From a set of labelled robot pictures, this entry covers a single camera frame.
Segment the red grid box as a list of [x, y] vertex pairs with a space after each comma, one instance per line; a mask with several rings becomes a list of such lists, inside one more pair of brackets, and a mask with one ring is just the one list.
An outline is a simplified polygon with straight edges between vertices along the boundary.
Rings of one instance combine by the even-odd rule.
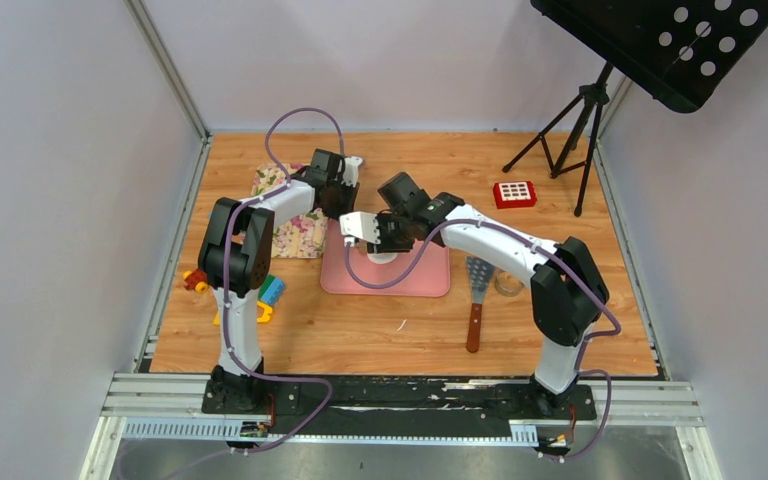
[[537, 203], [531, 181], [497, 182], [493, 186], [493, 196], [497, 209], [530, 208]]

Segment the floral cutting mat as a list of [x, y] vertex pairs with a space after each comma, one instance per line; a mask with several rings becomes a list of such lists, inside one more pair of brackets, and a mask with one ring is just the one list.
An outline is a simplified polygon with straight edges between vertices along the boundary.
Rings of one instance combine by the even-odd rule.
[[[272, 190], [285, 179], [284, 173], [272, 163], [261, 164], [255, 171], [252, 195]], [[328, 218], [321, 209], [293, 217], [278, 226], [273, 233], [272, 257], [285, 259], [319, 258], [324, 251]]]

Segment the blue green toy brick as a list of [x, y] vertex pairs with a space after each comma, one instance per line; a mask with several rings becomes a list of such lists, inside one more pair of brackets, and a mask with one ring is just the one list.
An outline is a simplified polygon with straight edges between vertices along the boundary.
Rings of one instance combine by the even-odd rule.
[[286, 289], [283, 280], [274, 275], [268, 274], [264, 283], [260, 286], [258, 292], [258, 301], [270, 307], [274, 307]]

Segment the black music stand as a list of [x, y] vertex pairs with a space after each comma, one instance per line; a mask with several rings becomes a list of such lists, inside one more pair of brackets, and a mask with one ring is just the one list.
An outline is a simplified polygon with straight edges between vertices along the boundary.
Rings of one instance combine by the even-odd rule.
[[575, 107], [582, 109], [558, 156], [545, 155], [549, 175], [581, 170], [574, 214], [580, 216], [614, 71], [667, 109], [690, 114], [768, 28], [768, 1], [534, 1], [532, 7], [605, 62], [597, 79], [565, 106], [504, 167], [509, 172]]

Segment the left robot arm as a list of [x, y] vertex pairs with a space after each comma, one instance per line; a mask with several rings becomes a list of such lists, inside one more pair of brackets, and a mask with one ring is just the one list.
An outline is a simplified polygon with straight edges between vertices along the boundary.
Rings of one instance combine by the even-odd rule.
[[203, 412], [253, 413], [264, 405], [266, 387], [276, 379], [263, 372], [257, 301], [270, 271], [274, 230], [316, 209], [329, 219], [353, 210], [363, 164], [357, 156], [317, 149], [309, 164], [274, 188], [216, 201], [198, 255], [221, 329], [220, 357], [206, 384]]

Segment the pink plastic tray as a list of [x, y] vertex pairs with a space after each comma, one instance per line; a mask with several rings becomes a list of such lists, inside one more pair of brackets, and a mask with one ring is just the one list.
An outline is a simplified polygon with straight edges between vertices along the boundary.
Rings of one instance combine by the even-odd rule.
[[[386, 264], [377, 264], [367, 258], [366, 247], [352, 248], [350, 263], [353, 271], [364, 281], [384, 284], [403, 273], [419, 252], [416, 242], [410, 253], [400, 253]], [[357, 283], [348, 273], [344, 259], [343, 237], [336, 221], [330, 220], [325, 235], [320, 285], [330, 294], [383, 295], [412, 297], [441, 297], [448, 293], [451, 283], [450, 251], [431, 243], [417, 266], [400, 283], [386, 289], [370, 289]]]

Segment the yellow triangular toy block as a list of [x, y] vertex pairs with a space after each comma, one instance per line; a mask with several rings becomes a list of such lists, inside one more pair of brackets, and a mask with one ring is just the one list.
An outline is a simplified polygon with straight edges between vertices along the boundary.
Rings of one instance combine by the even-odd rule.
[[[274, 309], [271, 305], [264, 303], [263, 301], [258, 300], [257, 301], [257, 322], [258, 323], [268, 323], [271, 321], [272, 316], [274, 313]], [[217, 312], [216, 315], [213, 318], [213, 325], [219, 326], [220, 325], [220, 312]]]

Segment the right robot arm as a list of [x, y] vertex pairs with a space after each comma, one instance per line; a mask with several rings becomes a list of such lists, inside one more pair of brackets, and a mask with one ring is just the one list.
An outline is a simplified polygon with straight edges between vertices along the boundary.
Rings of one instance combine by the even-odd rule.
[[460, 250], [511, 274], [530, 290], [532, 318], [543, 335], [530, 379], [533, 408], [556, 417], [571, 403], [586, 342], [607, 312], [610, 297], [587, 245], [574, 237], [554, 242], [527, 235], [482, 214], [447, 192], [435, 197], [400, 172], [379, 189], [388, 207], [341, 216], [345, 238], [371, 254], [406, 253], [414, 244]]

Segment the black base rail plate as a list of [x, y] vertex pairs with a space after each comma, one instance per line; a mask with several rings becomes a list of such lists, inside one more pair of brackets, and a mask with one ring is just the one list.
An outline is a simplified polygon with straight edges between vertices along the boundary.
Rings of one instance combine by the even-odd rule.
[[272, 432], [360, 437], [501, 438], [512, 421], [570, 426], [597, 417], [590, 387], [559, 400], [538, 393], [527, 377], [326, 375], [281, 381], [213, 372], [201, 410], [263, 415]]

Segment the red yellow toy piece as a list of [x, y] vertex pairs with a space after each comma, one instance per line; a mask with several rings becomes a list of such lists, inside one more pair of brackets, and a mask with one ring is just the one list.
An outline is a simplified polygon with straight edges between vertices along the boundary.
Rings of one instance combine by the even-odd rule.
[[210, 288], [206, 273], [200, 269], [185, 271], [182, 275], [182, 280], [186, 291], [203, 294]]

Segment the white dough ball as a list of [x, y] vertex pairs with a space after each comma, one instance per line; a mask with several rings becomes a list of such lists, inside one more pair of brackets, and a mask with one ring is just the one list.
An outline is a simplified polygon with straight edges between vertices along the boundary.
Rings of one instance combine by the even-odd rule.
[[398, 258], [398, 253], [368, 253], [367, 259], [376, 265], [386, 265], [392, 263]]

